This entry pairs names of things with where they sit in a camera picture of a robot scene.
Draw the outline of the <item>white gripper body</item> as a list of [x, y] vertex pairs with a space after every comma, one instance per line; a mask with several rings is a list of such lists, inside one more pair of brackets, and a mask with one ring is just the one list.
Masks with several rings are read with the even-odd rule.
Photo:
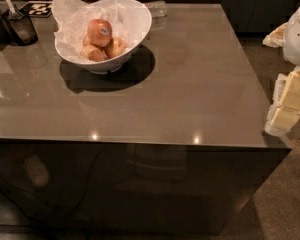
[[300, 6], [287, 22], [283, 55], [287, 61], [300, 66]]

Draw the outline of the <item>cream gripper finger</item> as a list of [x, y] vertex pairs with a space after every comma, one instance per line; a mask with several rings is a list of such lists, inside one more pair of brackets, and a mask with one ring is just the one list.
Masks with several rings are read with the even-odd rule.
[[287, 134], [300, 119], [300, 66], [275, 81], [265, 132], [272, 136]]
[[281, 24], [263, 39], [262, 44], [272, 48], [283, 47], [286, 27], [286, 23]]

